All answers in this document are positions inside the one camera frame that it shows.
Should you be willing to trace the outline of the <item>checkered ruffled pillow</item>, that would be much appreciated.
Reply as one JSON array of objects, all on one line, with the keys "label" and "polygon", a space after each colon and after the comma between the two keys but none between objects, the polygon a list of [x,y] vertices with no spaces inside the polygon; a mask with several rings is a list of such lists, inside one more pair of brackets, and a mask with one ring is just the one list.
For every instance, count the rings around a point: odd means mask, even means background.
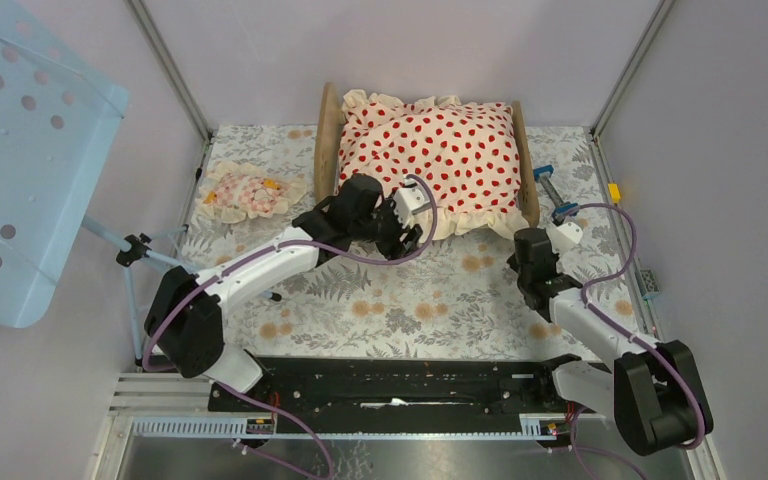
[{"label": "checkered ruffled pillow", "polygon": [[268,174],[249,163],[223,161],[199,188],[195,212],[223,224],[286,214],[308,192],[303,179]]}]

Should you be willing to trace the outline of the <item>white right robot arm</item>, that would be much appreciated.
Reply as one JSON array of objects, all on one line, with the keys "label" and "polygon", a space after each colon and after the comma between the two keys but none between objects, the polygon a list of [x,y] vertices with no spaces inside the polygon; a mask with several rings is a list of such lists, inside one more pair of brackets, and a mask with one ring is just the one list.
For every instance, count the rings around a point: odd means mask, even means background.
[{"label": "white right robot arm", "polygon": [[549,412],[574,402],[605,416],[641,456],[704,438],[713,431],[714,419],[691,349],[601,318],[583,301],[581,283],[559,272],[561,253],[581,237],[574,223],[520,229],[513,237],[508,265],[527,306],[570,333],[605,366],[599,369],[574,356],[553,359],[549,375],[533,386],[535,402]]}]

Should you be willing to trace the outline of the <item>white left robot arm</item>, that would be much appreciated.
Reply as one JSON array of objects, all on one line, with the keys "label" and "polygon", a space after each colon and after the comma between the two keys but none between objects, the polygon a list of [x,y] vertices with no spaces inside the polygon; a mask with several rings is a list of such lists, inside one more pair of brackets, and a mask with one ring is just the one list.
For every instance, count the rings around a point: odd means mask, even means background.
[{"label": "white left robot arm", "polygon": [[354,174],[337,193],[253,251],[194,273],[183,266],[170,269],[144,323],[144,370],[205,377],[232,390],[232,398],[245,410],[261,409],[271,387],[258,360],[226,342],[227,316],[335,257],[382,266],[417,258],[434,235],[415,219],[423,212],[435,214],[437,205],[432,187],[420,176],[406,175],[386,195],[377,179]]}]

